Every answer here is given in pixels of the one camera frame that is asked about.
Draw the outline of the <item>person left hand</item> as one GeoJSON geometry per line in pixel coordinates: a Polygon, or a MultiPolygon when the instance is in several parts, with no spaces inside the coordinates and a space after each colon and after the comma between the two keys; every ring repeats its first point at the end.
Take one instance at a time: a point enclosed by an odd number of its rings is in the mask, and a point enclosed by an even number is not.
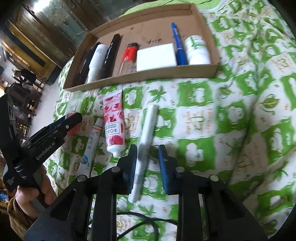
{"type": "MultiPolygon", "coordinates": [[[[51,205],[57,198],[57,195],[53,190],[44,165],[40,167],[40,172],[42,174],[41,192],[44,194],[44,202],[48,205],[51,205]]],[[[15,194],[15,198],[20,209],[22,209],[22,211],[32,219],[38,218],[40,216],[40,212],[37,211],[31,204],[31,201],[36,199],[38,196],[38,189],[20,186],[18,186],[15,194]]]]}

